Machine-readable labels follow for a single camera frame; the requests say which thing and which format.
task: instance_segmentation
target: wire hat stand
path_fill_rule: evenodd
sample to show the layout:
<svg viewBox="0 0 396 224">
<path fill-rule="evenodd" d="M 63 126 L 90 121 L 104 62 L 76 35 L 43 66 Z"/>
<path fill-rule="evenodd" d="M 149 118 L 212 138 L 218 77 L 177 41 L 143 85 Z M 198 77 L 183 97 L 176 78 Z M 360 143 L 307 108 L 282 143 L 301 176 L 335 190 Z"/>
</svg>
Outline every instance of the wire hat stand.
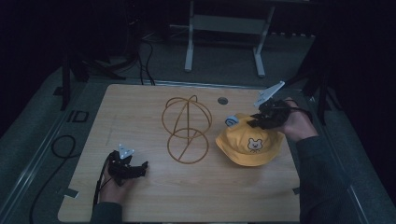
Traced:
<svg viewBox="0 0 396 224">
<path fill-rule="evenodd" d="M 173 128 L 168 128 L 171 125 L 166 124 L 165 122 L 169 116 L 171 119 L 176 119 Z M 193 124 L 191 120 L 197 119 L 198 117 L 200 117 L 199 120 L 205 120 L 205 122 L 200 121 L 200 127 L 193 127 L 196 124 Z M 206 156 L 209 150 L 209 141 L 207 140 L 205 133 L 212 125 L 212 114 L 206 106 L 198 102 L 198 97 L 196 95 L 193 95 L 189 99 L 174 97 L 168 100 L 166 102 L 165 110 L 163 111 L 162 122 L 165 130 L 171 134 L 167 142 L 167 149 L 169 155 L 175 161 L 184 164 L 194 164 L 201 161 Z M 186 145 L 179 149 L 171 147 L 175 138 L 179 140 L 185 139 Z M 191 148 L 192 142 L 197 138 L 204 139 L 205 143 L 194 145 L 193 148 Z M 189 157 L 186 156 L 188 149 L 189 152 L 192 152 L 192 158 L 191 154 Z"/>
</svg>

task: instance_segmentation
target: yellow hat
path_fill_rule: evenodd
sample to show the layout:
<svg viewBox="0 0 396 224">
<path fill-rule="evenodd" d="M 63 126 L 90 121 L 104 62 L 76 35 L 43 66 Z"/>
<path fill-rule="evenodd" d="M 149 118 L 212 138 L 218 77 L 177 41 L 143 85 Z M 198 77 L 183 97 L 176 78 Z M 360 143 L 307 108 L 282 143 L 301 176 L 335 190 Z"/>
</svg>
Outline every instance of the yellow hat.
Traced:
<svg viewBox="0 0 396 224">
<path fill-rule="evenodd" d="M 244 166 L 259 166 L 271 161 L 280 151 L 283 133 L 252 128 L 247 121 L 250 115 L 236 114 L 238 123 L 227 127 L 216 138 L 216 143 L 235 163 Z"/>
</svg>

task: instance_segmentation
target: light wood surface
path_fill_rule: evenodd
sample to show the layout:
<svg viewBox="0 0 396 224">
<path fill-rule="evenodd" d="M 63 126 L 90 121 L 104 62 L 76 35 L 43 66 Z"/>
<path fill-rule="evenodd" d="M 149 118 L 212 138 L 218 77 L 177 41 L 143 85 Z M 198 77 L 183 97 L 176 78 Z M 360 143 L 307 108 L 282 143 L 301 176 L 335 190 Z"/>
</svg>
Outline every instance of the light wood surface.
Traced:
<svg viewBox="0 0 396 224">
<path fill-rule="evenodd" d="M 286 138 L 279 155 L 258 167 L 233 163 L 215 142 L 226 128 L 227 116 L 258 112 L 253 106 L 258 92 L 110 85 L 69 186 L 79 195 L 76 199 L 64 197 L 58 218 L 65 222 L 90 220 L 95 184 L 105 158 L 119 144 L 124 144 L 135 150 L 133 166 L 148 161 L 147 175 L 134 181 L 134 189 L 123 207 L 124 221 L 298 221 L 299 196 L 292 189 L 299 187 L 299 177 Z M 162 113 L 169 99 L 193 95 L 210 110 L 213 123 L 205 133 L 209 144 L 207 155 L 195 164 L 183 164 L 168 153 L 170 134 L 163 127 Z M 219 104 L 220 97 L 226 97 L 229 103 Z M 165 125 L 175 125 L 180 108 L 175 105 L 166 111 Z M 204 130 L 207 125 L 202 111 L 194 106 L 190 106 L 190 120 L 190 126 L 198 130 Z M 180 122 L 177 127 L 183 125 L 187 124 Z M 186 143 L 187 140 L 173 137 L 171 148 L 177 150 Z M 203 137 L 194 139 L 184 158 L 194 160 L 202 155 L 205 144 Z"/>
</svg>

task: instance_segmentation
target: bear face patch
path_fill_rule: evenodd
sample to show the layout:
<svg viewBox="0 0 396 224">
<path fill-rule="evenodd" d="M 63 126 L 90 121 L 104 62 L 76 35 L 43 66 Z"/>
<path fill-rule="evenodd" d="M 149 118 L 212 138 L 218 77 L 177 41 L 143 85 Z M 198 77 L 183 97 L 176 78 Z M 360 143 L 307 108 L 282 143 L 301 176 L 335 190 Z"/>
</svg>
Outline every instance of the bear face patch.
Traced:
<svg viewBox="0 0 396 224">
<path fill-rule="evenodd" d="M 249 138 L 247 147 L 250 152 L 257 153 L 262 149 L 262 140 L 258 139 L 255 141 L 253 138 Z"/>
</svg>

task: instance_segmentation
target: forearm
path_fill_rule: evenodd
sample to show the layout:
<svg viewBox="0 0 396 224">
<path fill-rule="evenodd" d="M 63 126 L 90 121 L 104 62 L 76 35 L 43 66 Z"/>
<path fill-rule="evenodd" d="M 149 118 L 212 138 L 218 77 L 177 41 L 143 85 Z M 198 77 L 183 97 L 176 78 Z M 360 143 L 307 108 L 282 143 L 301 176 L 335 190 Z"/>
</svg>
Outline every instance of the forearm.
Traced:
<svg viewBox="0 0 396 224">
<path fill-rule="evenodd" d="M 301 222 L 331 223 L 355 216 L 347 196 L 349 178 L 336 164 L 324 139 L 310 137 L 296 146 L 300 159 Z"/>
<path fill-rule="evenodd" d="M 122 223 L 122 206 L 119 203 L 99 203 L 92 211 L 91 224 Z"/>
</svg>

